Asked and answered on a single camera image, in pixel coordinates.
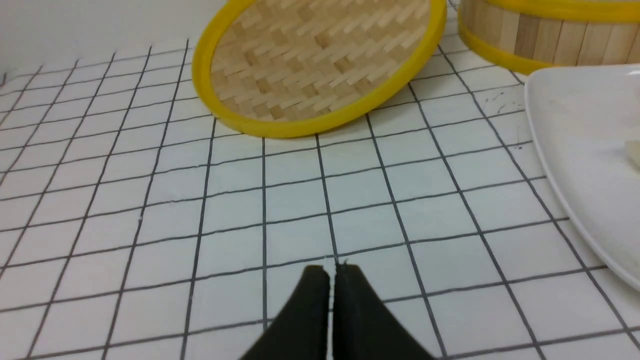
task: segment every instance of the white plate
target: white plate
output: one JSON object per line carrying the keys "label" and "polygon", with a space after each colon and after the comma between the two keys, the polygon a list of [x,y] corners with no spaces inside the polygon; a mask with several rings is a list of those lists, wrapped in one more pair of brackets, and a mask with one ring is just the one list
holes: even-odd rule
{"label": "white plate", "polygon": [[625,140],[640,140],[640,65],[536,71],[525,84],[540,160],[591,248],[640,290],[640,170]]}

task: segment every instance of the grid tile surface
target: grid tile surface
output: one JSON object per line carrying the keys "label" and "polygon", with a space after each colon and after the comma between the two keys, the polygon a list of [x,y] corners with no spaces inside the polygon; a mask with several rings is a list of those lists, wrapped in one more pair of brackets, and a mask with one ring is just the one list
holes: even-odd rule
{"label": "grid tile surface", "polygon": [[445,35],[383,106],[252,138],[191,83],[193,41],[0,88],[0,360],[236,359],[305,265],[360,265],[444,359],[640,356],[640,297],[532,146],[523,77]]}

